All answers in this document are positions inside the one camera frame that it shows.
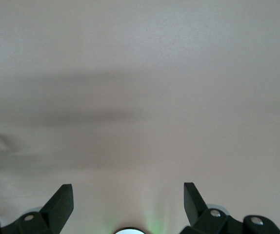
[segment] silver screw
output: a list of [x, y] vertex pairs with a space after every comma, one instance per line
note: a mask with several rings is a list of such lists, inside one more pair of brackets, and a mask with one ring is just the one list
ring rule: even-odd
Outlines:
[[24, 221], [29, 221], [29, 220], [32, 220], [33, 218], [34, 218], [34, 216], [32, 214], [30, 214], [24, 218]]
[[257, 225], [263, 225], [262, 220], [258, 217], [251, 217], [251, 221]]
[[210, 211], [210, 214], [213, 216], [213, 217], [220, 217], [220, 212], [217, 211], [217, 210], [211, 210]]

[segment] round light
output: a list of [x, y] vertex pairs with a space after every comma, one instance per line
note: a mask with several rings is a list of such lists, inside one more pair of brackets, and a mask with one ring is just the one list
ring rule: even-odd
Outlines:
[[120, 229], [120, 231], [116, 231], [114, 234], [145, 234], [136, 228], [124, 228]]

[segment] screw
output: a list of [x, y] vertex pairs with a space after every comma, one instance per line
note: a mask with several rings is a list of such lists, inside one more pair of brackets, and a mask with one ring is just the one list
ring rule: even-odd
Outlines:
[[34, 218], [34, 216], [32, 214], [30, 214], [24, 218], [24, 221], [29, 221], [29, 220], [32, 220], [33, 218]]
[[258, 217], [251, 217], [251, 221], [257, 225], [263, 225], [262, 220]]
[[220, 217], [220, 212], [217, 211], [217, 210], [211, 210], [210, 214], [213, 216], [213, 217]]

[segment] gray surface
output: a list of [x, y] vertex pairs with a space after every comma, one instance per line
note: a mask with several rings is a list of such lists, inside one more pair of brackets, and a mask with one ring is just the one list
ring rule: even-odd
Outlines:
[[190, 181], [280, 228], [280, 2], [0, 1], [2, 225], [176, 234]]

